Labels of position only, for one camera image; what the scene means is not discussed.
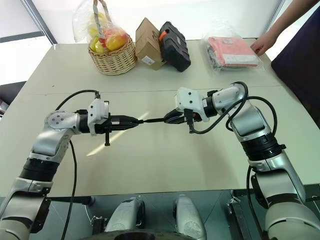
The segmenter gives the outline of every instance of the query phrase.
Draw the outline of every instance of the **plastic package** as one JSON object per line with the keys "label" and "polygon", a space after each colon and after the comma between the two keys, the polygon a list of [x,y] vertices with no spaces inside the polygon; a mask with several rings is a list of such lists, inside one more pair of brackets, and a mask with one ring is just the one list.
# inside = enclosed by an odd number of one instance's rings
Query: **plastic package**
{"label": "plastic package", "polygon": [[201,41],[203,53],[215,72],[221,70],[263,70],[263,62],[235,30],[218,20]]}
{"label": "plastic package", "polygon": [[103,0],[84,0],[72,16],[72,30],[75,42],[86,38],[99,54],[118,50],[128,41],[128,34],[112,22]]}

